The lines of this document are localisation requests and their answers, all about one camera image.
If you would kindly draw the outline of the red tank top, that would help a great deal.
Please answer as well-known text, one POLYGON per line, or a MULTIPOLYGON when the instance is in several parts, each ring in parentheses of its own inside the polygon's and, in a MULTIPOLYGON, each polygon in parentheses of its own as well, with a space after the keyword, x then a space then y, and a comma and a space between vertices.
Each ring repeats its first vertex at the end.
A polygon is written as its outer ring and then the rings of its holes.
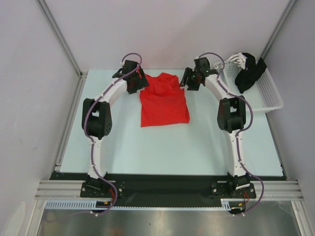
POLYGON ((140 91, 141 127, 189 123, 185 90, 176 75, 146 75, 149 85, 140 91))

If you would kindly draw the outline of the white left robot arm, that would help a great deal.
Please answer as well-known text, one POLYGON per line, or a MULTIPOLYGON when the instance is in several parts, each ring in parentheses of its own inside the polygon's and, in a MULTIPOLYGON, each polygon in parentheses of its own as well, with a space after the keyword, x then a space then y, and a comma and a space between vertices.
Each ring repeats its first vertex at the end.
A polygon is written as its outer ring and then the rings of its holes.
POLYGON ((90 139, 91 146, 89 177, 100 179, 107 174, 101 153, 103 139, 110 134, 113 127, 111 107, 123 93, 134 94, 148 85, 140 63, 125 59, 122 67, 113 75, 109 86, 95 98, 86 98, 83 101, 82 128, 90 139))

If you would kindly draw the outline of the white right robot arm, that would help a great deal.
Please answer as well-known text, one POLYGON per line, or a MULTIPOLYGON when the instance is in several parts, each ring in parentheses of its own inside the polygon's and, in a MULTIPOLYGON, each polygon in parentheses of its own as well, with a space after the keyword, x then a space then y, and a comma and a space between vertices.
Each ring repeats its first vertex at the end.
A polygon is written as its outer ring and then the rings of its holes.
POLYGON ((244 98, 232 94, 221 79, 222 69, 212 69, 205 54, 194 59, 194 69, 187 67, 180 82, 180 87, 198 91, 203 85, 219 102, 217 123, 223 131, 228 149, 228 174, 231 177, 246 175, 242 167, 241 131, 246 124, 246 108, 244 98))

